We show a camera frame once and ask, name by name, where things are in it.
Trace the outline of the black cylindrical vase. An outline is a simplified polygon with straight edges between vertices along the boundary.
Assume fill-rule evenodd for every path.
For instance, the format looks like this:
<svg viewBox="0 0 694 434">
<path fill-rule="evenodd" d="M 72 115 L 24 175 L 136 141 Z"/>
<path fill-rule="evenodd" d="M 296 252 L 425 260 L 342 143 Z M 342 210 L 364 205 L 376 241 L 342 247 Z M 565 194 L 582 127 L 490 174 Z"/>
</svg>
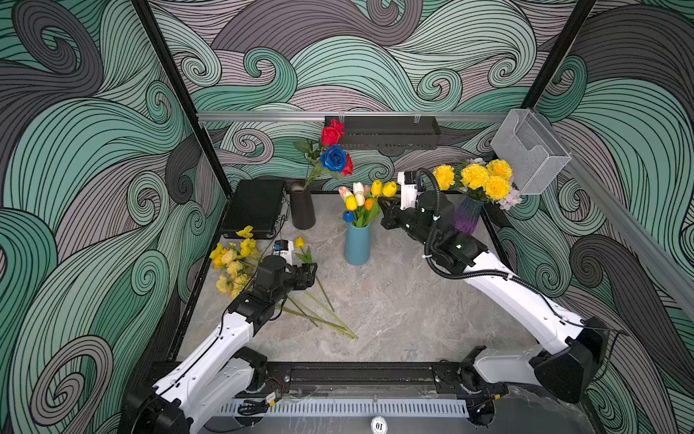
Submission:
<svg viewBox="0 0 694 434">
<path fill-rule="evenodd" d="M 304 181 L 289 186 L 292 223 L 298 230 L 309 230 L 316 224 L 312 193 Z"/>
</svg>

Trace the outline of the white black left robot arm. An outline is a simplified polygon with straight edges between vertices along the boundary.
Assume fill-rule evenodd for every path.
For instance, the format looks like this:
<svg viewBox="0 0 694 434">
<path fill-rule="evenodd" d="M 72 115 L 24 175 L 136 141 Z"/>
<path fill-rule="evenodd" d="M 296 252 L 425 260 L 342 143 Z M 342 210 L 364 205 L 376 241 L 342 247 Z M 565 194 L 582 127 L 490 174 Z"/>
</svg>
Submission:
<svg viewBox="0 0 694 434">
<path fill-rule="evenodd" d="M 150 387 L 124 398 L 119 433 L 198 433 L 222 405 L 245 390 L 261 389 L 264 356 L 238 352 L 274 316 L 290 292 L 309 289 L 317 264 L 290 265 L 267 256 L 255 278 L 226 308 L 220 325 L 180 365 Z"/>
</svg>

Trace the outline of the yellow ranunculus stem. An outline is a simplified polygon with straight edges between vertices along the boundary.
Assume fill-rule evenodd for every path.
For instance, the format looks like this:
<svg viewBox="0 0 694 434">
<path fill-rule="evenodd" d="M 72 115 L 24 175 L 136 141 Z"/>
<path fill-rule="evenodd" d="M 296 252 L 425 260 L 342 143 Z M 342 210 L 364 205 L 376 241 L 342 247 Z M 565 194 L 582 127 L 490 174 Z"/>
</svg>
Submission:
<svg viewBox="0 0 694 434">
<path fill-rule="evenodd" d="M 247 226 L 237 234 L 243 239 L 239 247 L 230 244 L 230 253 L 225 253 L 219 257 L 222 265 L 227 269 L 227 273 L 233 278 L 233 284 L 229 283 L 233 296 L 240 295 L 240 291 L 251 280 L 249 271 L 241 271 L 243 267 L 256 269 L 262 255 L 257 249 L 257 242 L 253 239 L 253 227 Z"/>
</svg>

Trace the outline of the yellow flower bunch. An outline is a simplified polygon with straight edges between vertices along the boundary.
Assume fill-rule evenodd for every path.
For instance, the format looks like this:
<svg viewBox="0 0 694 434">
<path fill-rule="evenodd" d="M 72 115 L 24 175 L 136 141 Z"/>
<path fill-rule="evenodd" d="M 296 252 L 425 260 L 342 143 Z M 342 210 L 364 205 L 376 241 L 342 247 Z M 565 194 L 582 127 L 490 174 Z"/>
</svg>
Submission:
<svg viewBox="0 0 694 434">
<path fill-rule="evenodd" d="M 274 316 L 271 318 L 271 320 L 277 320 L 283 314 L 288 314 L 289 316 L 295 316 L 296 318 L 308 321 L 307 319 L 297 315 L 296 309 L 288 300 L 289 297 L 293 297 L 314 312 L 319 324 L 319 327 L 316 328 L 329 328 L 340 336 L 344 336 L 350 340 L 357 340 L 357 334 L 343 320 L 341 320 L 341 318 L 339 318 L 336 311 L 333 312 L 330 309 L 320 288 L 318 292 L 319 294 L 315 295 L 312 290 L 307 289 L 299 291 L 297 295 L 286 296 L 280 302 L 278 302 L 278 304 L 276 304 L 276 307 L 274 307 Z"/>
</svg>

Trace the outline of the teal ceramic vase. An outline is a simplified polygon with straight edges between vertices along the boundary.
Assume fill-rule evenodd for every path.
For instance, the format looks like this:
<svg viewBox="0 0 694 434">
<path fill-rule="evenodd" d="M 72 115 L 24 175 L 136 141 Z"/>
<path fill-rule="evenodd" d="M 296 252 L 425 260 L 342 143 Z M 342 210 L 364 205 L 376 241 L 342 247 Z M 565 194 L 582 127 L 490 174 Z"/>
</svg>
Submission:
<svg viewBox="0 0 694 434">
<path fill-rule="evenodd" d="M 345 245 L 343 255 L 345 260 L 354 266 L 366 264 L 370 258 L 370 236 L 372 227 L 367 225 L 363 228 L 347 225 Z"/>
</svg>

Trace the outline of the pale yellow blossom spray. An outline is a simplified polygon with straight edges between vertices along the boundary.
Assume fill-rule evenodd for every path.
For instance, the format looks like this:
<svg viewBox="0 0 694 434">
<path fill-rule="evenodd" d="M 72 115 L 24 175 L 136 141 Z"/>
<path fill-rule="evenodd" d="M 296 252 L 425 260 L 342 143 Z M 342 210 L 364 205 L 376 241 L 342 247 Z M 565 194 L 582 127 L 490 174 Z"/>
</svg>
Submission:
<svg viewBox="0 0 694 434">
<path fill-rule="evenodd" d="M 256 331 L 286 312 L 309 320 L 315 327 L 325 325 L 356 338 L 335 314 L 329 299 L 321 301 L 308 291 L 321 284 L 310 251 L 303 248 L 294 254 L 292 242 L 282 243 L 284 249 L 274 249 L 265 256 L 249 235 L 238 245 L 232 243 L 225 249 L 218 244 L 211 252 L 213 267 L 222 271 L 216 287 L 231 296 L 228 311 L 245 316 Z"/>
</svg>

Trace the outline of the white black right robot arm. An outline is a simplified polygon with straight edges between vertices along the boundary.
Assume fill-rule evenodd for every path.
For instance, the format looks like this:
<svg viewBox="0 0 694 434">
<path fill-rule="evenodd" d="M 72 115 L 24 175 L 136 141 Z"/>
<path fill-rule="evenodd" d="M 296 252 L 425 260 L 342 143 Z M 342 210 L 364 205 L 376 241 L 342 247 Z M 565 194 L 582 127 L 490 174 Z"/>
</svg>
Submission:
<svg viewBox="0 0 694 434">
<path fill-rule="evenodd" d="M 381 225 L 401 229 L 424 247 L 430 269 L 447 280 L 464 280 L 504 309 L 534 337 L 522 350 L 479 345 L 461 363 L 464 388 L 472 392 L 502 383 L 538 386 L 565 403 L 578 403 L 603 365 L 609 330 L 598 318 L 582 318 L 535 289 L 506 267 L 485 244 L 454 226 L 454 206 L 435 192 L 402 208 L 395 198 L 378 201 Z"/>
</svg>

